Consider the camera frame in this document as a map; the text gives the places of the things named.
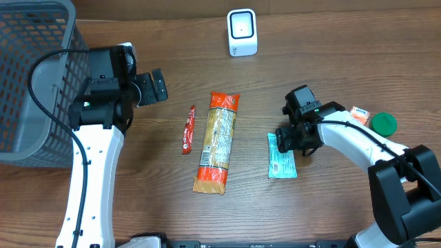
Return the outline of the orange tissue pack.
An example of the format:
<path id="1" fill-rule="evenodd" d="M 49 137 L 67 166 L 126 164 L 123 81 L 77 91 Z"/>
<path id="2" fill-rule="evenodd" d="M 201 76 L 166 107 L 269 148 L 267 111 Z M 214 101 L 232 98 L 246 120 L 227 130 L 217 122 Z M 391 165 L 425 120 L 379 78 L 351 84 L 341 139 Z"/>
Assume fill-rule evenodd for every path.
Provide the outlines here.
<path id="1" fill-rule="evenodd" d="M 370 117 L 370 113 L 367 110 L 360 109 L 356 106 L 352 107 L 350 115 L 362 125 L 365 125 Z"/>

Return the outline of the spaghetti pack orange ends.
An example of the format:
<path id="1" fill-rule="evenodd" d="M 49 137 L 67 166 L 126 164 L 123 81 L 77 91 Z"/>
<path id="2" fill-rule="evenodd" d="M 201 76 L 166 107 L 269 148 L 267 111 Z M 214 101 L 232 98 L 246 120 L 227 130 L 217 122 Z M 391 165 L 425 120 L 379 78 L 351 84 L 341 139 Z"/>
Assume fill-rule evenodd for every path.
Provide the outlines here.
<path id="1" fill-rule="evenodd" d="M 212 92 L 193 191 L 225 193 L 240 95 Z"/>

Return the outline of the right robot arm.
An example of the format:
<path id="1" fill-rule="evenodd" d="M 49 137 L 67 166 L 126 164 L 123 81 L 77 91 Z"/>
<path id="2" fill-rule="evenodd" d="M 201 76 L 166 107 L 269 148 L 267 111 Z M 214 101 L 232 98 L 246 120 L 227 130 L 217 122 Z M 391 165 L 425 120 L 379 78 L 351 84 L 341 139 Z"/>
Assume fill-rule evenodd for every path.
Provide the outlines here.
<path id="1" fill-rule="evenodd" d="M 278 150 L 309 156 L 327 145 L 367 173 L 374 224 L 346 247 L 402 247 L 440 228 L 440 166 L 426 146 L 408 148 L 357 122 L 340 104 L 286 102 L 289 126 L 276 130 Z"/>

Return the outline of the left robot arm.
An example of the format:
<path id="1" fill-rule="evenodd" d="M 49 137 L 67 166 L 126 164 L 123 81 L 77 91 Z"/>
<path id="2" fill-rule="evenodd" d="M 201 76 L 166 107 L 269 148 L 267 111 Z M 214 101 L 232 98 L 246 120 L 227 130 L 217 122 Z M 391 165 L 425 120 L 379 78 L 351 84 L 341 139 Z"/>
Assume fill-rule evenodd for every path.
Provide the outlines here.
<path id="1" fill-rule="evenodd" d="M 114 247 L 112 212 L 116 166 L 125 135 L 117 127 L 84 125 L 75 131 L 88 159 L 73 144 L 72 176 L 65 218 L 56 247 L 71 247 L 81 221 L 77 247 Z"/>

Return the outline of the red chocolate bar wrapper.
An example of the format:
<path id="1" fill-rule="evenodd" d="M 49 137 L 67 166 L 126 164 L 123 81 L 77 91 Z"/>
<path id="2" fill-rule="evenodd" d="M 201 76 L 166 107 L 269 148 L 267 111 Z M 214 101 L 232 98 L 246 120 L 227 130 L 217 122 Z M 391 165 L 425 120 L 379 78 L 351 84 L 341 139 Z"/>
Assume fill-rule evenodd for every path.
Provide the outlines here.
<path id="1" fill-rule="evenodd" d="M 192 142 L 194 136 L 194 124 L 195 124 L 195 106 L 191 106 L 187 115 L 185 129 L 183 132 L 183 151 L 182 154 L 186 155 L 192 151 Z"/>

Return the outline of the teal tissue pack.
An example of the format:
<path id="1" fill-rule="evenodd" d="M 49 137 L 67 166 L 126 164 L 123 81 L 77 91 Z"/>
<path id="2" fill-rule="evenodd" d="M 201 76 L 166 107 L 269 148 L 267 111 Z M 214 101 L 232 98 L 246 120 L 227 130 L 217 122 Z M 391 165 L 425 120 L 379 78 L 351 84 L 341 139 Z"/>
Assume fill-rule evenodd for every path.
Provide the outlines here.
<path id="1" fill-rule="evenodd" d="M 281 153 L 277 147 L 276 135 L 267 134 L 269 146 L 268 177 L 278 179 L 297 178 L 296 164 L 292 150 Z"/>

